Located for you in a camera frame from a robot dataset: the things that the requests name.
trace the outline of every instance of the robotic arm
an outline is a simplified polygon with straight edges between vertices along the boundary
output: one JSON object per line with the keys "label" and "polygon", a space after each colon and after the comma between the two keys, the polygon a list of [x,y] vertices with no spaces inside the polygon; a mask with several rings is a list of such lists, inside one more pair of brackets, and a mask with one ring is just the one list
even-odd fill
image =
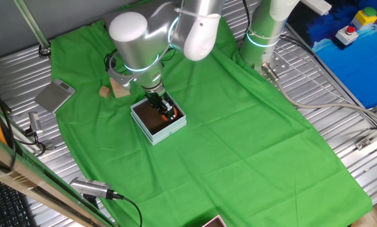
{"label": "robotic arm", "polygon": [[[286,20],[299,0],[262,0],[240,50],[256,71],[269,64]],[[205,58],[214,47],[224,0],[154,0],[116,16],[108,32],[116,46],[106,61],[108,74],[125,89],[134,81],[142,86],[151,105],[168,121],[176,117],[174,103],[162,83],[161,58],[169,48],[192,61]],[[113,69],[119,54],[129,76]]]}
{"label": "robotic arm", "polygon": [[[174,120],[175,107],[162,83],[160,59],[169,48],[192,61],[205,58],[214,47],[223,5],[224,0],[189,0],[181,6],[157,0],[121,13],[108,27],[117,52],[107,59],[107,72],[126,89],[131,81],[141,85],[159,114]],[[130,76],[113,69],[116,54]]]}

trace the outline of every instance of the metal grate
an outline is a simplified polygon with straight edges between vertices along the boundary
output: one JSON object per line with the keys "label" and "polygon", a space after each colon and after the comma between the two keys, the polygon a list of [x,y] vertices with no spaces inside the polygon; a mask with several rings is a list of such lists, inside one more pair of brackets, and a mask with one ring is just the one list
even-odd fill
{"label": "metal grate", "polygon": [[[258,1],[248,1],[250,13],[257,4]],[[235,39],[241,40],[247,27],[242,1],[227,0],[223,16]],[[297,102],[308,104],[343,102],[342,99],[351,102],[352,94],[342,89],[342,85],[336,79],[312,67],[308,61],[314,60],[308,54],[302,55],[305,54],[304,50],[282,40],[278,46],[282,48],[278,47],[276,52],[308,76],[302,75],[292,67],[287,67],[279,74],[282,85],[290,97]],[[0,59],[0,97],[13,109],[11,117],[23,129],[29,125],[28,112],[38,112],[44,128],[44,135],[40,140],[43,143],[55,144],[55,151],[47,152],[40,160],[69,183],[75,177],[83,177],[83,174],[61,137],[55,115],[33,101],[34,97],[51,82],[50,60],[40,58],[37,52],[38,47],[32,47]],[[351,175],[376,203],[377,142],[363,152],[355,147],[360,138],[371,132],[368,121],[359,112],[348,108],[299,111],[315,126]],[[31,198],[28,198],[28,203],[40,227],[80,226]],[[100,201],[98,205],[100,211],[114,221]]]}

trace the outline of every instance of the white cable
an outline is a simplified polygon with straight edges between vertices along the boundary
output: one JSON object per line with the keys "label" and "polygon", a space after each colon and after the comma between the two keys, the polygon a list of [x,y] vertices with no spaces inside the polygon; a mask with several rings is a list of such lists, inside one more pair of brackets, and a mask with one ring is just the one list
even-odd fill
{"label": "white cable", "polygon": [[359,110],[359,111],[362,111],[366,114],[368,114],[369,116],[373,117],[373,118],[376,118],[377,119],[377,114],[372,112],[372,111],[369,111],[365,108],[362,108],[362,107],[358,107],[357,105],[353,105],[353,104],[348,104],[348,103],[327,103],[327,104],[322,104],[322,105],[305,105],[305,104],[300,104],[294,100],[292,100],[288,95],[287,93],[284,91],[284,88],[282,87],[281,85],[281,82],[279,80],[275,81],[277,83],[277,86],[278,88],[280,89],[282,95],[284,95],[284,97],[292,104],[292,105],[295,105],[297,107],[300,107],[300,108],[329,108],[329,107],[347,107],[347,108],[353,108],[355,110]]}
{"label": "white cable", "polygon": [[[305,60],[303,57],[295,54],[294,52],[290,51],[290,50],[286,50],[284,49],[283,47],[277,45],[277,47],[281,48],[282,50],[285,50],[289,53],[292,53],[296,56],[298,56],[300,59],[306,61],[307,63],[309,63],[307,60]],[[283,58],[283,56],[281,56],[280,54],[278,54],[278,52],[274,51],[275,54],[277,54],[280,58],[282,58],[282,60],[284,60],[289,66],[291,66],[293,69],[297,70],[299,73],[301,73],[303,76],[305,76],[306,78],[308,78],[310,81],[314,82],[315,84],[317,84],[318,86],[320,86],[321,88],[323,88],[324,90],[326,90],[327,92],[329,92],[330,94],[332,94],[333,96],[336,96],[337,98],[340,98],[341,100],[343,101],[346,101],[348,103],[351,103],[350,101],[342,98],[341,96],[338,96],[336,95],[335,93],[331,92],[329,89],[327,89],[326,87],[324,87],[323,85],[321,85],[319,82],[315,81],[314,79],[310,78],[308,75],[306,75],[305,73],[303,73],[302,71],[300,71],[299,69],[297,69],[296,67],[294,67],[291,63],[289,63],[285,58]]]}

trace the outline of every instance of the green cloth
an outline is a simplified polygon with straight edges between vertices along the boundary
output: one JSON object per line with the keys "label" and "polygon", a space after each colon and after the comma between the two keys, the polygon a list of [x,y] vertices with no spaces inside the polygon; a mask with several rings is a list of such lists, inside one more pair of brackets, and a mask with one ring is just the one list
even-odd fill
{"label": "green cloth", "polygon": [[[202,226],[220,214],[229,227],[345,227],[371,210],[316,129],[241,59],[224,20],[204,60],[177,52],[164,62],[187,125],[155,146],[130,115],[144,98],[138,85],[119,99],[98,94],[114,48],[102,21],[53,40],[52,77],[76,89],[57,120],[84,175],[134,201],[143,226]],[[119,225],[139,223],[128,202],[102,201]]]}

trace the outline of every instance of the metal bracket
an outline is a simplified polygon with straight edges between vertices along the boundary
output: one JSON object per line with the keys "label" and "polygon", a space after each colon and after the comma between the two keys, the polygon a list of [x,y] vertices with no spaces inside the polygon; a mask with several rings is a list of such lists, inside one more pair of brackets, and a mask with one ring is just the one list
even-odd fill
{"label": "metal bracket", "polygon": [[279,57],[277,54],[272,54],[272,62],[270,64],[272,71],[276,74],[283,73],[288,70],[289,65],[288,63]]}
{"label": "metal bracket", "polygon": [[358,143],[356,143],[355,146],[358,148],[358,150],[362,150],[366,146],[373,144],[375,141],[377,141],[377,129],[371,134],[367,135],[362,140],[360,140]]}

